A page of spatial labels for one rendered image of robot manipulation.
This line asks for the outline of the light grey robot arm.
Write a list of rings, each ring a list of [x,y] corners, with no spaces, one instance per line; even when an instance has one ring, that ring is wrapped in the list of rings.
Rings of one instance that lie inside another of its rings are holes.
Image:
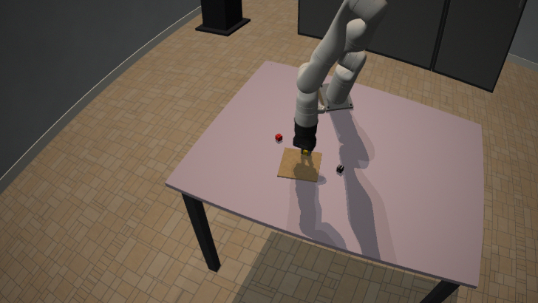
[[[338,65],[326,96],[337,105],[345,102],[367,59],[363,50],[370,45],[387,10],[386,0],[344,0],[325,37],[313,51],[310,62],[299,67],[296,80],[298,112],[304,115],[317,112],[319,88],[335,62]],[[351,12],[359,18],[347,23]]]

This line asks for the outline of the tan flat mat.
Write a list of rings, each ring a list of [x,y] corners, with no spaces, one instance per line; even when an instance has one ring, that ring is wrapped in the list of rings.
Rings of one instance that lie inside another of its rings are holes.
[[[308,157],[300,149],[285,148],[277,177],[316,182],[321,163],[320,152],[312,151]]]

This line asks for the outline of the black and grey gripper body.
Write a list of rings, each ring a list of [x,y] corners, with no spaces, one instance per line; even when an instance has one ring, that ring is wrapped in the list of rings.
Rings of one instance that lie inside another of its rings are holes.
[[[293,138],[293,145],[300,149],[307,150],[309,152],[313,151],[316,146],[316,131],[318,124],[318,111],[319,114],[324,114],[326,110],[325,106],[318,105],[318,110],[312,115],[304,115],[300,112],[295,111],[294,117],[294,132],[295,136]]]

